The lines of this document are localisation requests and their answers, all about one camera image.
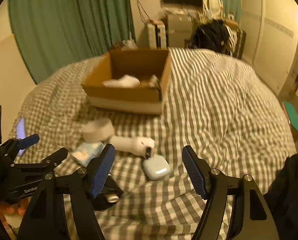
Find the metal screw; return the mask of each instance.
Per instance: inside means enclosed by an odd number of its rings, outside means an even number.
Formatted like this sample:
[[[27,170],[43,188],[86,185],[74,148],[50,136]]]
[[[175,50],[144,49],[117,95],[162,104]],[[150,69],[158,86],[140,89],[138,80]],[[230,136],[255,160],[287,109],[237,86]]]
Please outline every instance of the metal screw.
[[[45,179],[52,179],[52,173],[48,173],[45,175]]]
[[[252,181],[252,177],[249,174],[245,175],[244,178],[246,181]]]
[[[211,169],[211,173],[212,173],[213,175],[219,175],[220,170],[218,170],[218,169]]]
[[[84,167],[81,167],[81,168],[78,169],[78,173],[79,173],[79,174],[85,174],[86,171],[87,171],[87,169],[84,168]]]

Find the white roll of tape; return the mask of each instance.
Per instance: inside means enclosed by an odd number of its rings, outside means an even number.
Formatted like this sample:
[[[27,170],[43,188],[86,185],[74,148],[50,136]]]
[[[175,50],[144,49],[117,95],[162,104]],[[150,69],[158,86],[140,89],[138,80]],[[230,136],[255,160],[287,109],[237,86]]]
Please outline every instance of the white roll of tape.
[[[114,128],[109,118],[101,118],[83,125],[81,133],[87,143],[95,143],[113,136]]]

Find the white cable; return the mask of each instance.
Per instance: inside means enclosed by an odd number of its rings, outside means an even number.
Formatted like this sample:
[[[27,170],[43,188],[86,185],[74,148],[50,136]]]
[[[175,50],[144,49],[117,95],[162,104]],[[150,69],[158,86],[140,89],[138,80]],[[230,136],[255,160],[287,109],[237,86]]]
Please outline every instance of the white cable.
[[[144,15],[142,14],[142,12],[141,12],[141,10],[140,10],[139,5],[141,6],[141,8],[143,9],[143,11],[144,11],[145,14],[147,15],[148,19],[151,20],[151,18],[149,17],[149,15],[148,15],[147,12],[145,11],[145,9],[142,7],[142,4],[139,2],[139,0],[137,0],[137,6],[138,6],[139,14],[140,14],[140,19],[141,19],[141,21],[145,24],[146,20],[145,20],[145,17],[144,17]]]
[[[226,28],[228,30],[228,33],[229,33],[228,42],[229,42],[229,48],[230,48],[230,55],[232,56],[233,53],[234,53],[234,50],[235,50],[234,37],[233,37],[233,34],[232,34],[232,31],[231,31],[230,27],[226,24],[224,24],[224,26],[226,26]]]
[[[215,7],[213,7],[213,0],[203,0],[203,12],[207,19],[209,20],[220,20],[223,17],[223,4],[221,0],[217,0],[219,11],[214,13]]]

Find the cardboard box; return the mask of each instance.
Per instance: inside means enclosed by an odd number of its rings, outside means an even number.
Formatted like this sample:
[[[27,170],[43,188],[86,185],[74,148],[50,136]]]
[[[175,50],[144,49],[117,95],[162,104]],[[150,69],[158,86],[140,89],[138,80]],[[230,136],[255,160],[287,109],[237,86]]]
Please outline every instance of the cardboard box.
[[[111,50],[83,81],[82,87],[94,106],[137,114],[160,114],[171,72],[169,50]],[[147,82],[152,75],[161,89],[105,87],[102,82],[128,74]]]

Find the white tissue paper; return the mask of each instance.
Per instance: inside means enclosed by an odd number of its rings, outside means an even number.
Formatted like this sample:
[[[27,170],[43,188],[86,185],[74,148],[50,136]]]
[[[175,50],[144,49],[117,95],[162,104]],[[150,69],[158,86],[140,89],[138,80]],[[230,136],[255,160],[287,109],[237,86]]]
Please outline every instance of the white tissue paper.
[[[120,79],[111,79],[108,81],[103,81],[102,84],[105,87],[134,88],[140,84],[140,81],[139,79],[133,76],[124,75]]]

